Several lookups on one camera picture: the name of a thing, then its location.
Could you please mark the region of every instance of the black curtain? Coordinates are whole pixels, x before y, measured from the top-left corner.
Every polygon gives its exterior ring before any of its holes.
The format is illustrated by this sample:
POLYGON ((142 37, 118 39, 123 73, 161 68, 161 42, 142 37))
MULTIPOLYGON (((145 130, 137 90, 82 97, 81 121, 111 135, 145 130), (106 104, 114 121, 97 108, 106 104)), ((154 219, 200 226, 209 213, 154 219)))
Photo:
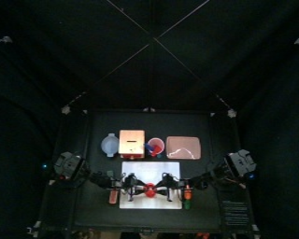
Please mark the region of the black curtain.
POLYGON ((299 238, 299 49, 240 114, 244 147, 258 163, 256 219, 265 238, 299 238))

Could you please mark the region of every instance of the wire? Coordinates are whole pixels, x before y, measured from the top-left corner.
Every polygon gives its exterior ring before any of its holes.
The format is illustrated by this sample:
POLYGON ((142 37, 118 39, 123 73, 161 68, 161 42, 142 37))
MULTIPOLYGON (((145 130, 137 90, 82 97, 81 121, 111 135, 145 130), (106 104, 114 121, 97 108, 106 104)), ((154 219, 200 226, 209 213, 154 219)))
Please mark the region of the wire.
POLYGON ((162 38, 208 3, 210 0, 205 1, 158 37, 162 38))

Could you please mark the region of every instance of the black enclosure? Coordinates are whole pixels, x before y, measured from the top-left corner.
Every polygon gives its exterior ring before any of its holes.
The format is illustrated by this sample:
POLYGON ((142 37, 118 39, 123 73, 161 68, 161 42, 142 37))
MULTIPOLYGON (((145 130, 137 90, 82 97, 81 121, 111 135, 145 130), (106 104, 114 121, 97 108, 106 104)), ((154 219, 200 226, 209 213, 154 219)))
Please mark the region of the black enclosure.
MULTIPOLYGON (((121 213, 117 225, 106 217, 102 225, 89 215, 101 208, 78 211, 99 190, 89 183, 53 190, 43 165, 78 150, 93 167, 121 171, 93 159, 103 159, 97 146, 122 122, 210 142, 185 175, 248 149, 257 179, 233 201, 246 202, 262 238, 299 238, 299 38, 299 0, 0 0, 0 239, 30 238, 39 217, 53 230, 121 229, 121 213)), ((206 195, 202 228, 224 232, 229 195, 213 188, 206 195)), ((197 221, 168 217, 174 225, 134 221, 122 230, 200 231, 197 221)))

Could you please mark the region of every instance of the black ceiling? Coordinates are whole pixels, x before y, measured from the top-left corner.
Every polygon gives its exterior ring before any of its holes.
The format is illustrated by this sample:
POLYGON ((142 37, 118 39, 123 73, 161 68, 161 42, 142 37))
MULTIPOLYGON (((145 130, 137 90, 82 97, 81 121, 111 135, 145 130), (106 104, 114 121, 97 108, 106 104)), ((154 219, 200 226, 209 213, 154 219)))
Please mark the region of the black ceiling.
POLYGON ((57 107, 240 109, 299 49, 299 0, 0 0, 4 35, 57 107))

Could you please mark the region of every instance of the red object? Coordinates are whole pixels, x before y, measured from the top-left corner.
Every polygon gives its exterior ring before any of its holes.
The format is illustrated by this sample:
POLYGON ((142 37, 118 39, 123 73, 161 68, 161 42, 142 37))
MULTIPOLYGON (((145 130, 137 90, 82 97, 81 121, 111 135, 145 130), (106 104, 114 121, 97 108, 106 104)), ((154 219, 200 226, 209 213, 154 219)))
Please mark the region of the red object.
POLYGON ((209 239, 210 238, 210 234, 209 233, 198 233, 197 234, 197 239, 209 239))
POLYGON ((149 198, 154 198, 156 195, 157 195, 156 184, 147 183, 143 189, 145 189, 145 195, 146 195, 149 198))
POLYGON ((192 200, 192 198, 193 198, 193 191, 190 189, 190 186, 186 185, 185 199, 192 200))
POLYGON ((117 201, 118 201, 118 195, 119 195, 119 191, 118 190, 111 190, 111 193, 110 193, 110 200, 109 202, 111 204, 115 204, 117 201))
POLYGON ((162 147, 156 146, 156 150, 153 151, 151 155, 156 157, 162 152, 162 147))

